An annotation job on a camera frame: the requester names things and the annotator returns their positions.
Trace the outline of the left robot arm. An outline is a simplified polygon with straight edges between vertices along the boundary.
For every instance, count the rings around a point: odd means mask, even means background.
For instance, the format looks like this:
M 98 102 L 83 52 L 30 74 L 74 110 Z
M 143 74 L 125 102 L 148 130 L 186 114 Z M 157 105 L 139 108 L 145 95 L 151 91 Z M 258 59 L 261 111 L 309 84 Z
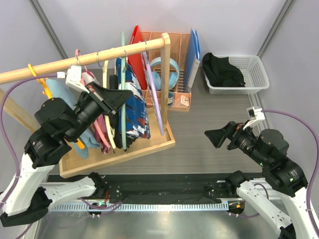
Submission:
M 40 128 L 27 141 L 20 171 L 1 195 L 3 227 L 32 224 L 59 204 L 82 197 L 101 199 L 105 195 L 107 184 L 98 173 L 57 189 L 40 185 L 71 150 L 69 142 L 76 142 L 100 115 L 115 115 L 133 95 L 130 90 L 109 90 L 96 83 L 86 88 L 73 109 L 62 98 L 51 98 L 35 113 Z

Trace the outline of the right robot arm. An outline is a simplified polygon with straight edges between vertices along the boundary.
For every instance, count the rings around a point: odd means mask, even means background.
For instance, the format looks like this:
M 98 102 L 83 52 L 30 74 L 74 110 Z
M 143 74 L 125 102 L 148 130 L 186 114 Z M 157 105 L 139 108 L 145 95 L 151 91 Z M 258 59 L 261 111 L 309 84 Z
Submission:
M 230 121 L 223 128 L 207 130 L 204 134 L 215 148 L 220 148 L 228 139 L 228 150 L 239 149 L 261 166 L 262 176 L 277 192 L 287 212 L 282 212 L 263 196 L 239 170 L 225 179 L 228 196 L 239 196 L 248 202 L 280 239 L 319 237 L 319 220 L 307 196 L 310 183 L 302 168 L 287 157 L 289 144 L 278 130 L 265 129 L 255 136 L 247 123 Z

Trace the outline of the blue patterned garment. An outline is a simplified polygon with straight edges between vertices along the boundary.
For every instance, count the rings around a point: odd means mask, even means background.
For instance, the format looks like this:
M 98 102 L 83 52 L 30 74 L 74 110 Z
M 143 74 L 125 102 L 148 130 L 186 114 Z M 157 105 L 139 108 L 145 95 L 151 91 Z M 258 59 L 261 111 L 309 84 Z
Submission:
M 149 139 L 151 132 L 146 101 L 140 83 L 129 64 L 125 71 L 125 89 L 133 92 L 125 104 L 126 136 L 132 139 Z

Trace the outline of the mint green hanger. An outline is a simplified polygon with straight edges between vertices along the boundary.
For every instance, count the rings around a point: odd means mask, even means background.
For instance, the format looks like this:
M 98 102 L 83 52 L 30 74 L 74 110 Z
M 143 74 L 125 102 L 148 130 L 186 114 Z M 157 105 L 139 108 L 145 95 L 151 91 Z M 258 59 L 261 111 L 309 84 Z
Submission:
M 126 76 L 126 63 L 127 63 L 127 53 L 124 50 L 124 57 L 121 59 L 121 90 L 125 89 L 125 76 Z M 122 136 L 122 147 L 124 152 L 127 151 L 127 141 L 126 141 L 126 107 L 125 104 L 121 108 L 121 136 Z

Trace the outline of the black trousers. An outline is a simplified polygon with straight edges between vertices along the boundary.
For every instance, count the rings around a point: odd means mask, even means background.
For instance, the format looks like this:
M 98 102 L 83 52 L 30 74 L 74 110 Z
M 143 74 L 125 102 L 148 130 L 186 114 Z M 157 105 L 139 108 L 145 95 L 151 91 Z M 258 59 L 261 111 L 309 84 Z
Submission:
M 209 52 L 203 56 L 202 65 L 212 87 L 245 87 L 242 72 L 230 64 L 229 57 L 219 58 Z

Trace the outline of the lilac plastic hanger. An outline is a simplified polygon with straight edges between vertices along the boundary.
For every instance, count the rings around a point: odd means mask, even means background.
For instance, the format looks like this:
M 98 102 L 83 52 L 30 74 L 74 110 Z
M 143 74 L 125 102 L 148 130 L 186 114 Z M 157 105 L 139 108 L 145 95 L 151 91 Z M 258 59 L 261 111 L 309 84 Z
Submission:
M 144 69 L 145 69 L 145 76 L 146 76 L 146 81 L 147 81 L 147 85 L 148 85 L 148 92 L 151 96 L 151 102 L 152 102 L 152 105 L 153 105 L 153 108 L 155 111 L 155 115 L 157 118 L 157 122 L 159 125 L 160 134 L 161 134 L 161 136 L 164 136 L 164 127 L 163 127 L 161 113 L 160 113 L 157 91 L 155 88 L 154 79 L 153 79 L 153 75 L 152 75 L 152 71 L 151 71 L 151 66 L 150 66 L 150 62 L 149 62 L 149 58 L 148 58 L 148 45 L 147 45 L 146 41 L 144 41 L 144 43 L 145 43 L 146 50 L 141 54 L 141 56 L 142 56 L 142 63 L 143 63 Z

